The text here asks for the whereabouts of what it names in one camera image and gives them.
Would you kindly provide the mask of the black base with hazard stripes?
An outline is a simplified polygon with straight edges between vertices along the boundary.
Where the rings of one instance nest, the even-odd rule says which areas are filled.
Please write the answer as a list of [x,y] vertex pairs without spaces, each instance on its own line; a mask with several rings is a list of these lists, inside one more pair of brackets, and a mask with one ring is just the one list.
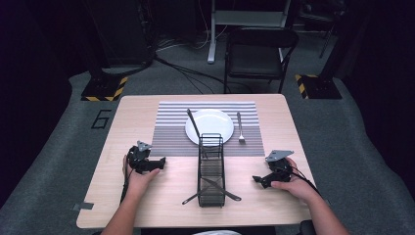
[[82,101],[116,101],[128,80],[127,76],[104,74],[101,78],[92,78],[81,93]]
[[296,74],[295,79],[303,99],[342,99],[333,80],[312,74]]

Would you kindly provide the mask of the person's right hand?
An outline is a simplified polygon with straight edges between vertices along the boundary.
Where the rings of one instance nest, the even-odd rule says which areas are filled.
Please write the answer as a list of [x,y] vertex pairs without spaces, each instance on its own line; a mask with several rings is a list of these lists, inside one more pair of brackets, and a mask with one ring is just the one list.
[[271,186],[276,189],[286,190],[304,203],[311,204],[315,198],[319,198],[319,194],[301,178],[297,164],[291,158],[287,158],[287,161],[293,172],[291,180],[289,182],[272,181]]

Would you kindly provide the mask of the silver fork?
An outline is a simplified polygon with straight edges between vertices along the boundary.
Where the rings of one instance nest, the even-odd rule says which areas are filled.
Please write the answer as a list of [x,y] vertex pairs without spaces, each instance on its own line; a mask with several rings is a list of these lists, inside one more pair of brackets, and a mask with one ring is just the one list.
[[238,121],[238,127],[239,127],[239,143],[245,144],[246,140],[243,134],[242,119],[241,119],[240,112],[237,113],[237,121]]

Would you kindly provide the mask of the black folding chair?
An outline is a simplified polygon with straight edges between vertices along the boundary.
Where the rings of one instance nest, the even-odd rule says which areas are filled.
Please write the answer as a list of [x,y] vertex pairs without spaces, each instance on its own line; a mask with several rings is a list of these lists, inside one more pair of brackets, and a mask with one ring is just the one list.
[[229,78],[279,80],[284,86],[288,65],[300,38],[289,28],[242,26],[228,34],[225,51],[223,93],[229,91]]

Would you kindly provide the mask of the black cabinet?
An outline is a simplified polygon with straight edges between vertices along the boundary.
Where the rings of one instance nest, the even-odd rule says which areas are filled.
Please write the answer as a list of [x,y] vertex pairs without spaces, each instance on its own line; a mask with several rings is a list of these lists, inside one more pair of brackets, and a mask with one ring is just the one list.
[[110,67],[146,66],[152,61],[138,0],[86,0]]

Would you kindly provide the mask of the white round plate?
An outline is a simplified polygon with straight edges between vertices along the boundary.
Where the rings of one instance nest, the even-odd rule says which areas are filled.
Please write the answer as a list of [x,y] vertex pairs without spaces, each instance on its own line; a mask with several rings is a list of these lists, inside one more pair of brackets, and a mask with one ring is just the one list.
[[[220,141],[227,142],[234,133],[234,123],[231,117],[220,110],[203,109],[193,112],[204,146],[217,146]],[[188,138],[198,144],[192,122],[188,118],[185,123]]]

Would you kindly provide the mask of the grey tape strip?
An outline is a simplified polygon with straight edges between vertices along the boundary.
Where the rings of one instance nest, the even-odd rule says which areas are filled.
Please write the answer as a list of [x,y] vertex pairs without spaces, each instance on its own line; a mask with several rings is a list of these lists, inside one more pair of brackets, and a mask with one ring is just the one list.
[[71,209],[73,211],[80,212],[81,210],[92,210],[93,207],[94,207],[94,204],[92,203],[82,202],[79,204],[74,204]]

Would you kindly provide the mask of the person's left hand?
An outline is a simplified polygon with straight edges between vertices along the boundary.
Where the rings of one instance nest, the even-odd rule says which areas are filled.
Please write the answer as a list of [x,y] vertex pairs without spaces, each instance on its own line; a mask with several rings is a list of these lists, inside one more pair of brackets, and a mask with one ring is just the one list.
[[146,192],[151,181],[160,173],[159,169],[155,169],[145,174],[140,174],[132,169],[128,162],[127,157],[123,159],[123,192],[122,199],[127,200],[139,200]]

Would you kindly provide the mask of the white metal stand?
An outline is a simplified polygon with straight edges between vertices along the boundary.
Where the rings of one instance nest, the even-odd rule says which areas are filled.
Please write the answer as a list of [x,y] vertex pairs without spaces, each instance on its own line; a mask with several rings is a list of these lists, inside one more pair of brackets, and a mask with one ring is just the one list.
[[283,11],[237,11],[237,10],[217,10],[216,0],[211,0],[210,7],[210,44],[207,54],[207,62],[215,62],[216,50],[216,27],[218,25],[236,26],[284,26],[289,14],[292,0],[282,0],[284,3]]

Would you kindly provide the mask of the person's white clothing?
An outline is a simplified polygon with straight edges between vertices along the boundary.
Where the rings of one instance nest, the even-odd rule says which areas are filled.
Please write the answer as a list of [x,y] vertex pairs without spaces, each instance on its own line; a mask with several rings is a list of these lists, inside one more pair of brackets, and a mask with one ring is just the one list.
[[242,235],[239,232],[233,230],[210,230],[194,233],[192,235]]

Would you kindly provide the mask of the long black-handled utensil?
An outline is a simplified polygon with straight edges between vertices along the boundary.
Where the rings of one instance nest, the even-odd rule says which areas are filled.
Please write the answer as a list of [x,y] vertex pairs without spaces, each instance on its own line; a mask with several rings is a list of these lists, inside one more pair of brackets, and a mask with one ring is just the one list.
[[187,116],[190,119],[190,121],[192,122],[192,125],[194,127],[196,136],[198,138],[198,146],[199,146],[199,149],[200,149],[200,151],[202,153],[202,156],[203,156],[203,158],[207,159],[208,158],[207,151],[205,149],[205,146],[203,145],[202,137],[200,135],[200,132],[199,132],[199,129],[197,127],[196,121],[195,121],[195,119],[193,117],[193,114],[192,114],[192,112],[191,112],[190,109],[187,109],[186,113],[187,113]]

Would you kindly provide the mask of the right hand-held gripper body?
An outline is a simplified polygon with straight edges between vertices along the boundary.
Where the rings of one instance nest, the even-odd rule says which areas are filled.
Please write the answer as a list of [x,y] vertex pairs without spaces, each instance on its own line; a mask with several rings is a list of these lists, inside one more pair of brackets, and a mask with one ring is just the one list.
[[293,169],[287,160],[287,157],[292,153],[293,151],[288,150],[272,150],[265,158],[265,161],[268,163],[269,169],[271,170],[271,173],[266,176],[268,182],[289,182],[291,180]]

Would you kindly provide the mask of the grey striped placemat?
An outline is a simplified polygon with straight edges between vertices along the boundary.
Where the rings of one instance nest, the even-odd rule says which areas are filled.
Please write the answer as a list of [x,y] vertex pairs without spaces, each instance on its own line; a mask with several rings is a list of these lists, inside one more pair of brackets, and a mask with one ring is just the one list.
[[[152,157],[196,157],[198,144],[192,142],[185,132],[187,109],[196,112],[203,109],[220,110],[234,123],[232,137],[224,143],[226,157],[263,157],[264,148],[259,128],[259,119],[254,101],[200,101],[159,102],[153,136]],[[239,143],[237,113],[242,119],[245,144]]]

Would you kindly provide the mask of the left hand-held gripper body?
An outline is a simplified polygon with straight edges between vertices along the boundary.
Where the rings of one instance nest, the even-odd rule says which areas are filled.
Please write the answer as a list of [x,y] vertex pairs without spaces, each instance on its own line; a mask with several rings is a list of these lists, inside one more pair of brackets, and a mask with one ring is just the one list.
[[149,156],[152,146],[142,141],[138,141],[127,153],[129,166],[138,173],[152,171]]

